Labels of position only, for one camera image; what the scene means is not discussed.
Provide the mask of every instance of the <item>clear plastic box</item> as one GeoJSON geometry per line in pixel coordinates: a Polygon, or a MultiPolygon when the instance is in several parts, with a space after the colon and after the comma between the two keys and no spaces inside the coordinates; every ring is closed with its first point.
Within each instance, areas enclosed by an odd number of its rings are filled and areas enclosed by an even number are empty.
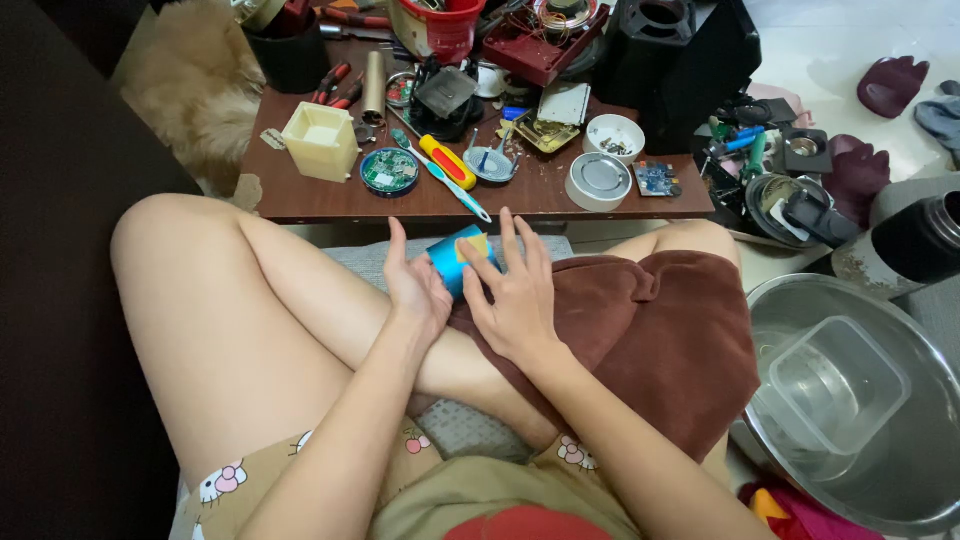
{"type": "Polygon", "coordinates": [[[757,396],[803,450],[856,454],[910,397],[910,379],[850,317],[829,317],[784,347],[757,396]]]}

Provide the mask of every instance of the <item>circuit board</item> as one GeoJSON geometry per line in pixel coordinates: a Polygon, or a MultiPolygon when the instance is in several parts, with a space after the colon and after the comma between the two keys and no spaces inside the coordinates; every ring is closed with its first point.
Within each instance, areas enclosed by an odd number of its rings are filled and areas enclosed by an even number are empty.
{"type": "Polygon", "coordinates": [[[677,197],[684,193],[673,165],[658,161],[634,161],[636,185],[645,197],[677,197]]]}
{"type": "Polygon", "coordinates": [[[417,162],[399,148],[384,148],[371,153],[360,164],[360,176],[377,191],[402,191],[417,180],[417,162]]]}

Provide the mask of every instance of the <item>gray cushion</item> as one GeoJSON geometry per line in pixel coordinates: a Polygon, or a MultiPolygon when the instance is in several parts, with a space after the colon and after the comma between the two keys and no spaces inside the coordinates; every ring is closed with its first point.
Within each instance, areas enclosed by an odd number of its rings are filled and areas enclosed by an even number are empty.
{"type": "MultiPolygon", "coordinates": [[[[550,258],[560,260],[573,257],[570,242],[564,236],[541,236],[550,258]]],[[[407,258],[414,258],[437,242],[438,238],[424,238],[407,242],[407,258]]],[[[491,236],[490,243],[500,264],[504,264],[499,236],[491,236]]],[[[383,261],[389,242],[380,242],[362,248],[331,248],[324,252],[367,280],[386,291],[383,282],[383,261]]],[[[460,455],[486,455],[516,463],[525,462],[532,450],[502,422],[470,406],[441,399],[414,419],[430,437],[444,459],[460,455]]]]}
{"type": "MultiPolygon", "coordinates": [[[[875,225],[921,199],[958,189],[960,173],[890,184],[876,196],[870,222],[875,225]]],[[[960,276],[899,298],[894,304],[916,319],[944,356],[960,367],[960,276]]]]}

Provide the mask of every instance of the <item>white bowl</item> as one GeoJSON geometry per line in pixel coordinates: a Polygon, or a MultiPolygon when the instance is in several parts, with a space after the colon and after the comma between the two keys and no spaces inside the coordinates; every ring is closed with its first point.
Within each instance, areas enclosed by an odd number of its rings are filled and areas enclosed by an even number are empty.
{"type": "Polygon", "coordinates": [[[601,152],[616,158],[624,165],[629,165],[636,161],[646,143],[647,137],[643,134],[643,130],[629,118],[619,114],[602,114],[587,124],[584,153],[601,152]],[[600,143],[608,138],[611,144],[622,142],[627,148],[627,154],[618,156],[601,148],[600,143]]]}

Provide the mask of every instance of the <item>left hand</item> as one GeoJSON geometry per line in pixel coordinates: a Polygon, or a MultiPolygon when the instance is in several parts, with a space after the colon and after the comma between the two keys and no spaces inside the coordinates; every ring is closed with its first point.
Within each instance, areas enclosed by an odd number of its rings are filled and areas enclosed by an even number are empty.
{"type": "Polygon", "coordinates": [[[394,314],[415,324],[422,331],[419,338],[432,345],[450,318],[453,297],[429,255],[407,260],[407,233],[395,217],[390,218],[390,251],[383,265],[383,277],[394,314]]]}

